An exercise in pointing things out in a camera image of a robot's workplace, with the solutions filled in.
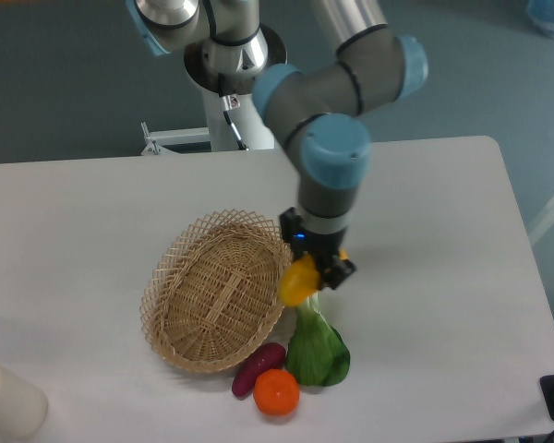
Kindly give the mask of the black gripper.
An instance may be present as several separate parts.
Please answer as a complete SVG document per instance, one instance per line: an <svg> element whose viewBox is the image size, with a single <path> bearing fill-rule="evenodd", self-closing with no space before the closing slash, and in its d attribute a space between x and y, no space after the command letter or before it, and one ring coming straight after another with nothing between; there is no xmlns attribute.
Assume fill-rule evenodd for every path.
<svg viewBox="0 0 554 443"><path fill-rule="evenodd" d="M293 260L313 258L319 273L319 289L336 290L356 272L356 265L341 247L347 216L325 218L294 207L279 216L281 237L289 245Z"/></svg>

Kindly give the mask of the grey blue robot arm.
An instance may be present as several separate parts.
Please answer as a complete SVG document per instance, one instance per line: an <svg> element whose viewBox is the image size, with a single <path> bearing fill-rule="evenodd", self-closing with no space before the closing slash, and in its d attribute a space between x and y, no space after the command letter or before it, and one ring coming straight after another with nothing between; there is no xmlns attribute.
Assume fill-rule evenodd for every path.
<svg viewBox="0 0 554 443"><path fill-rule="evenodd" d="M397 36L375 1L315 1L333 64L306 75L256 1L130 1L138 33L156 55L182 52L199 88L215 151L281 148L299 176L297 202L280 217L295 259L312 257L319 288L355 272L342 257L370 138L359 116L419 90L423 46Z"/></svg>

